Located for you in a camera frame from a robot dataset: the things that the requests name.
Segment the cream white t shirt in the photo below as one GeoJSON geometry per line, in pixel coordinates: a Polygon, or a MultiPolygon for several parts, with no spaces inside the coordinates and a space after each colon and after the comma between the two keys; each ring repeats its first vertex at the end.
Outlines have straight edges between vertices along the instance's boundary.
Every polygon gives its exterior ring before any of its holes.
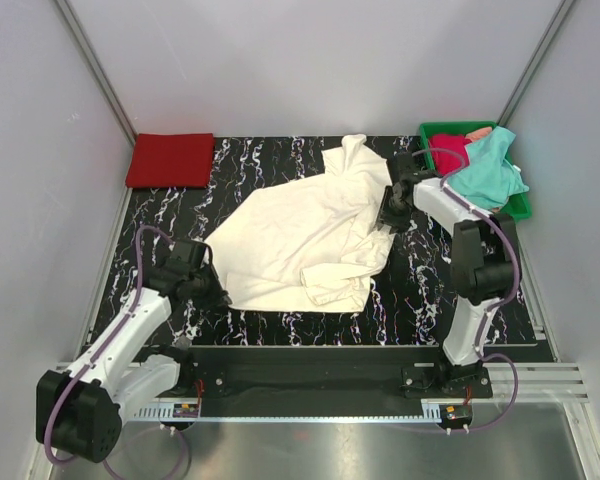
{"type": "Polygon", "coordinates": [[[390,183],[363,134],[322,153],[325,171],[253,191],[206,239],[231,308],[359,313],[394,236],[376,217],[390,183]]]}

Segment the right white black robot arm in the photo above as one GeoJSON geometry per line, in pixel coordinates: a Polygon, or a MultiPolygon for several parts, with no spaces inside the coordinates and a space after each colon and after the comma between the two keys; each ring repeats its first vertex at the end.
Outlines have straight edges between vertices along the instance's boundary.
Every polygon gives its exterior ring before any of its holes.
{"type": "Polygon", "coordinates": [[[515,221],[469,202],[451,188],[448,177],[420,169],[411,153],[390,158],[387,168],[390,184],[376,224],[403,232],[415,210],[435,220],[451,237],[451,283],[457,295],[436,361],[403,369],[404,395],[488,398],[486,335],[499,308],[516,297],[521,281],[515,221]]]}

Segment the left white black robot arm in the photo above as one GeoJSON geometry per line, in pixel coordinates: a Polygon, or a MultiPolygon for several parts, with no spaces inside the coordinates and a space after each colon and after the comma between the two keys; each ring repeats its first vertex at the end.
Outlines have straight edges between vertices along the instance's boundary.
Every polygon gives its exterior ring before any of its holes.
{"type": "Polygon", "coordinates": [[[45,372],[36,386],[36,439],[56,465],[65,452],[103,462],[124,425],[155,397],[188,394],[199,386],[187,348],[158,346],[138,367],[131,364],[149,336],[178,309],[199,311],[230,304],[201,241],[179,240],[154,267],[141,267],[138,285],[98,339],[65,370],[45,372]]]}

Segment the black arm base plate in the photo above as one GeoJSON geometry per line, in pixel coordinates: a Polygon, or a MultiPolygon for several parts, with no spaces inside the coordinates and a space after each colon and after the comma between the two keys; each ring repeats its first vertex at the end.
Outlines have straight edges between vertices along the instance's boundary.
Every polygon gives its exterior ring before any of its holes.
{"type": "Polygon", "coordinates": [[[421,413],[423,400],[493,396],[485,368],[454,373],[431,346],[215,346],[187,354],[206,418],[402,417],[421,413]]]}

